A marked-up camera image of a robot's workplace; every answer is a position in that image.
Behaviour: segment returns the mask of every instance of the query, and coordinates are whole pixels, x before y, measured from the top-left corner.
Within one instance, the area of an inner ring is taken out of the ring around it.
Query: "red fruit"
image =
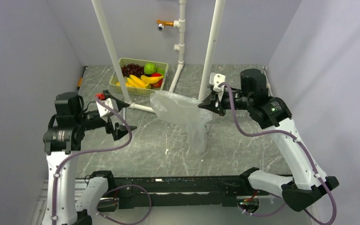
[[[162,76],[160,73],[153,73],[152,75],[151,75],[151,77],[155,77],[155,76]],[[158,81],[158,82],[156,82],[156,83],[152,83],[151,84],[151,86],[152,87],[154,87],[154,88],[160,88],[161,86],[162,86],[162,82],[163,82],[164,80],[163,79],[161,79],[160,81]]]

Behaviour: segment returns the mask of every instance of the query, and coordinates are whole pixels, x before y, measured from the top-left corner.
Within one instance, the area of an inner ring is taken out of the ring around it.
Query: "fruit basket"
[[[157,68],[157,73],[160,73],[160,74],[164,75],[165,77],[163,78],[162,85],[160,88],[151,87],[151,89],[144,89],[144,88],[126,87],[127,91],[129,92],[129,95],[150,97],[150,95],[155,93],[156,90],[162,90],[164,88],[165,80],[167,77],[167,71],[168,71],[167,63],[153,62],[153,61],[146,61],[146,60],[136,60],[136,59],[129,59],[129,58],[120,58],[119,59],[120,67],[131,64],[131,63],[137,64],[139,66],[145,66],[146,63],[153,63],[155,65],[155,67]],[[120,86],[116,85],[117,82],[118,82],[118,78],[116,76],[116,73],[114,73],[111,76],[110,85],[113,86],[114,92],[122,93]]]

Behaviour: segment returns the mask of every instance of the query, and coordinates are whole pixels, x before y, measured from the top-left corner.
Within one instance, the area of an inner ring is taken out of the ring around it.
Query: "yellow fruit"
[[[143,88],[142,86],[138,85],[138,84],[136,83],[136,81],[130,79],[129,77],[127,78],[127,82],[129,82],[131,85],[133,85],[133,86],[135,86],[135,87],[137,87],[137,88]]]
[[[134,80],[139,86],[143,87],[143,88],[147,88],[148,85],[146,83],[144,83],[142,80],[140,80],[137,76],[135,75],[130,75],[130,78],[132,78],[132,80]]]
[[[144,83],[157,83],[158,81],[162,80],[164,76],[155,76],[155,77],[147,77],[142,75],[141,79]]]
[[[133,84],[128,83],[128,82],[126,82],[126,86],[127,86],[127,87],[134,87],[134,85],[133,85]]]

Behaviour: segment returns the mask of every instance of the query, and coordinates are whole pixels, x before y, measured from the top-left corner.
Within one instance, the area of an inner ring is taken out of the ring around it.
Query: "gray wall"
[[[268,65],[301,0],[226,1],[213,63]],[[48,0],[83,65],[111,64],[91,0]],[[118,57],[177,64],[178,0],[102,0]],[[203,64],[214,0],[188,0],[185,63]]]
[[[0,225],[30,224],[54,98],[75,90],[81,73],[45,0],[0,0]]]
[[[302,1],[269,78],[317,162],[339,179],[334,224],[360,224],[360,0]],[[328,198],[319,206],[328,221]]]

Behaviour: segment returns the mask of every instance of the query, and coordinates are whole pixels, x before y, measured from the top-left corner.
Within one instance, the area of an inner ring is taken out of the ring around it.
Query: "bunch of red grapes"
[[[137,77],[141,77],[142,75],[144,75],[144,67],[134,63],[130,63],[125,66],[122,66],[122,74],[125,77],[129,77],[129,75],[135,75]]]

